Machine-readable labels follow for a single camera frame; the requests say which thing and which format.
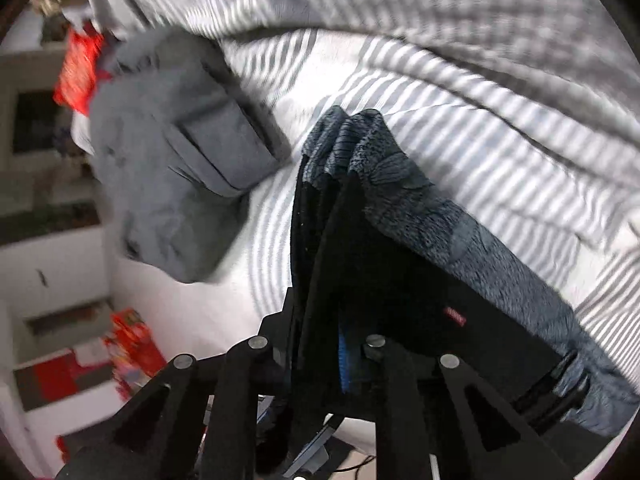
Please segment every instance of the silver bolt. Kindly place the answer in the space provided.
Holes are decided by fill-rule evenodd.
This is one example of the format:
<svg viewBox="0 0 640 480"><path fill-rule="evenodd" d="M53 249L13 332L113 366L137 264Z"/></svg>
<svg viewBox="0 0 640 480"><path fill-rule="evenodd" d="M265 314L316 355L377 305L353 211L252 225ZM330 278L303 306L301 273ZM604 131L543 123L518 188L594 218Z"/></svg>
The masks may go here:
<svg viewBox="0 0 640 480"><path fill-rule="evenodd" d="M178 370L184 370L185 368L189 368L193 364L193 357L188 354L180 354L178 357L174 359L174 366L178 368Z"/></svg>
<svg viewBox="0 0 640 480"><path fill-rule="evenodd" d="M371 348L382 348L386 344L386 339L383 335L371 334L367 336L367 345Z"/></svg>
<svg viewBox="0 0 640 480"><path fill-rule="evenodd" d="M260 348L264 348L269 344L269 340L265 338L263 335L254 335L251 339L249 339L249 346L254 350L259 350Z"/></svg>
<svg viewBox="0 0 640 480"><path fill-rule="evenodd" d="M453 368L458 368L458 365L460 364L460 359L458 359L453 354L444 354L440 358L440 364L445 368L450 368L453 370Z"/></svg>

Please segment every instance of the red bag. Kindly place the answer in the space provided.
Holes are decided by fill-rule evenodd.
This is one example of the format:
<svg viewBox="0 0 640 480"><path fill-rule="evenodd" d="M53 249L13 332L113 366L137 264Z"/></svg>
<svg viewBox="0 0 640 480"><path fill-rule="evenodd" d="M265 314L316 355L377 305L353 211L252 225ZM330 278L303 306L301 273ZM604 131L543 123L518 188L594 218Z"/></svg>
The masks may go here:
<svg viewBox="0 0 640 480"><path fill-rule="evenodd" d="M101 34L83 36L73 29L69 31L65 60L53 92L53 100L57 104L89 115L89 103L98 79L95 62L103 43Z"/></svg>

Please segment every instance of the bed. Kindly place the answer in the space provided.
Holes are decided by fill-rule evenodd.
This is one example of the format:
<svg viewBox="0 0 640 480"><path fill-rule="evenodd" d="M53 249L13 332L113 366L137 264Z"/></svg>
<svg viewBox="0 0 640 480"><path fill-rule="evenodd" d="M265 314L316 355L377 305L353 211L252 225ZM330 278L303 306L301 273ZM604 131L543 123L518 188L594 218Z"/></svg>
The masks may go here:
<svg viewBox="0 0 640 480"><path fill-rule="evenodd" d="M145 269L134 286L140 266L115 265L122 300L165 353L224 351L282 307L302 143L340 105L379 110L425 175L562 295L640 391L640 64L600 0L90 1L132 27L217 39L290 143L209 283Z"/></svg>

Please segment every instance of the gray cloth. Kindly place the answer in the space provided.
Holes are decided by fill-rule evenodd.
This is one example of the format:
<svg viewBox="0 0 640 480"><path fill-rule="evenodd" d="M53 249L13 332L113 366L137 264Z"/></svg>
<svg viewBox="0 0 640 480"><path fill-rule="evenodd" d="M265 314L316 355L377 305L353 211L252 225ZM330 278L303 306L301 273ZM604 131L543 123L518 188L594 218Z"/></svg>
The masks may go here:
<svg viewBox="0 0 640 480"><path fill-rule="evenodd" d="M94 168L127 253L202 280L242 225L242 195L277 167L263 142L273 132L234 99L217 46L178 28L124 44L110 72L90 109Z"/></svg>
<svg viewBox="0 0 640 480"><path fill-rule="evenodd" d="M383 235L466 283L560 355L577 350L556 394L566 394L585 371L591 387L582 406L566 419L603 436L620 432L640 403L629 382L552 288L438 193L400 150L379 112L349 117L332 107L307 137L303 153L309 156L303 181L322 189L327 174L343 180L348 172L357 173L366 196L365 216Z"/></svg>

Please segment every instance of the striped fabric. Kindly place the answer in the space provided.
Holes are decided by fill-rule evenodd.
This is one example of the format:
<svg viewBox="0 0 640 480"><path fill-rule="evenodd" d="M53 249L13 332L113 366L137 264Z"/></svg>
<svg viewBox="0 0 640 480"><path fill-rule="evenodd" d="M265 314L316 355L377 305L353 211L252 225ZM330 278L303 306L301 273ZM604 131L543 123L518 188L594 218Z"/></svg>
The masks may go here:
<svg viewBox="0 0 640 480"><path fill-rule="evenodd" d="M310 126L332 105L376 108L640 390L640 66L599 0L136 2L151 23L220 40L292 147L252 193L244 248L258 312L279 310L290 283Z"/></svg>

